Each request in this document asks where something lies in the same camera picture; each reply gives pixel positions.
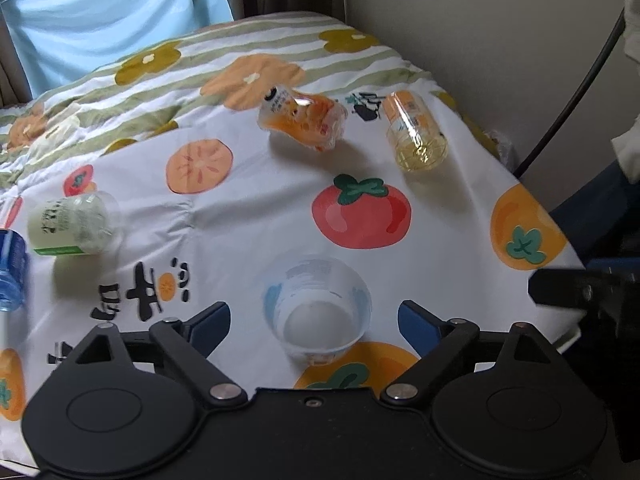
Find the white blue-label plastic cup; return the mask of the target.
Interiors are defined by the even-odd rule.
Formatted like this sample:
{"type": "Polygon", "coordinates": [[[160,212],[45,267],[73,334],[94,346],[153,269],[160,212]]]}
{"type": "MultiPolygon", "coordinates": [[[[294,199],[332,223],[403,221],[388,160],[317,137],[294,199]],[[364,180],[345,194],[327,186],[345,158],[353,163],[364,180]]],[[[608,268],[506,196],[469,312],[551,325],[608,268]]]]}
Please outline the white blue-label plastic cup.
{"type": "Polygon", "coordinates": [[[368,286],[337,258],[282,255],[266,267],[259,289],[267,326],[294,361],[330,364],[369,328],[368,286]]]}

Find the yellow orange-label plastic cup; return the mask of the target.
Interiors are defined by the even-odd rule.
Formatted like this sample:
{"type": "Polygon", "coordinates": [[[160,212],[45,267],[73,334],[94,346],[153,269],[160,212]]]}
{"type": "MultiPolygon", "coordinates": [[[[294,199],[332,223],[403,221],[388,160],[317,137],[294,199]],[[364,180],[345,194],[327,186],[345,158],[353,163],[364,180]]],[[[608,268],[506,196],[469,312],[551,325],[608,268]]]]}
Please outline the yellow orange-label plastic cup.
{"type": "Polygon", "coordinates": [[[409,90],[392,92],[383,102],[383,112],[387,140],[402,170],[431,170],[445,160],[448,142],[420,96],[409,90]]]}

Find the orange jelly plastic cup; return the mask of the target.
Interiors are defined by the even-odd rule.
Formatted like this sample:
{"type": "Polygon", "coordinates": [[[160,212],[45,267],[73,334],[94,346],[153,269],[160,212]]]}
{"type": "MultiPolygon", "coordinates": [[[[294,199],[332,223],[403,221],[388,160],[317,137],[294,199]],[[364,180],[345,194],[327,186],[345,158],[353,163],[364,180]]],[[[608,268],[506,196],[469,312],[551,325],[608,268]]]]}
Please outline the orange jelly plastic cup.
{"type": "Polygon", "coordinates": [[[275,86],[262,99],[257,125],[322,153],[341,140],[347,116],[341,103],[326,96],[275,86]]]}

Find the white persimmon-print cloth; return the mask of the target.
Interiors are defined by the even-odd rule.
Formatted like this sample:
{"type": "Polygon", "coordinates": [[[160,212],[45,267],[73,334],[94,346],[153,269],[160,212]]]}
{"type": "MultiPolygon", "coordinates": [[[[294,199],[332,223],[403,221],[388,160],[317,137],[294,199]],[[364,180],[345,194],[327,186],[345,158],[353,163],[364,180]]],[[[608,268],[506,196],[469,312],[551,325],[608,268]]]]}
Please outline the white persimmon-print cloth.
{"type": "Polygon", "coordinates": [[[209,107],[192,127],[74,158],[6,191],[1,217],[19,233],[49,200],[111,195],[120,241],[103,255],[30,256],[28,303],[9,314],[1,343],[2,460],[32,466],[25,402],[102,322],[145,330],[222,300],[231,327],[212,359],[245,389],[381,389],[416,360],[397,327],[406,299],[485,330],[527,321],[564,336],[578,315],[535,306],[527,281],[540,266],[576,266],[574,250],[446,104],[425,102],[449,152],[418,174],[396,165],[384,118],[351,114],[342,142],[319,154],[259,128],[254,110],[209,107]],[[334,364],[295,363],[262,314],[266,277],[336,271],[371,305],[368,329],[334,364]]]}

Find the floral striped quilt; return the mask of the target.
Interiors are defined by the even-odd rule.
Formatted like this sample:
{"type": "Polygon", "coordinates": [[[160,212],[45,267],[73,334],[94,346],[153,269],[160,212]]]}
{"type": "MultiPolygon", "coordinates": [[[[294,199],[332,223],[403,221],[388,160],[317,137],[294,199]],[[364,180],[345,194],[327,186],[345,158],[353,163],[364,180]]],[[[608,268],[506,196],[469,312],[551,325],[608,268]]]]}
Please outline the floral striped quilt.
{"type": "Polygon", "coordinates": [[[228,110],[258,107],[275,84],[377,110],[423,81],[491,153],[495,142],[426,70],[336,18],[291,12],[205,27],[154,44],[1,112],[1,189],[28,188],[92,159],[228,110]]]}

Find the left brown curtain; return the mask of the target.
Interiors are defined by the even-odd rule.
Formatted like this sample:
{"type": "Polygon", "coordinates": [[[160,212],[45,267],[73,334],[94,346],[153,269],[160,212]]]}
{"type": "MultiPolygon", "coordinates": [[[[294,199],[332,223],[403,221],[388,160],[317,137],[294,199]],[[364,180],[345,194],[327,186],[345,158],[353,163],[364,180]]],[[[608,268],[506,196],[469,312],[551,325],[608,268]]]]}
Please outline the left brown curtain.
{"type": "Polygon", "coordinates": [[[0,102],[2,107],[24,104],[32,92],[14,47],[8,26],[0,16],[0,102]]]}

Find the light blue window cloth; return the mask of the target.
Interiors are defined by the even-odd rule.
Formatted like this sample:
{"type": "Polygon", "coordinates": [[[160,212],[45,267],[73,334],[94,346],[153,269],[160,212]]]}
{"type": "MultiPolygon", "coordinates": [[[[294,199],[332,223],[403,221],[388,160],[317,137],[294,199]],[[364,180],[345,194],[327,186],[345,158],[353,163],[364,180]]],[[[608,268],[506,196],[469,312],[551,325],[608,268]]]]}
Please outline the light blue window cloth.
{"type": "Polygon", "coordinates": [[[228,0],[3,0],[32,96],[232,18],[228,0]]]}

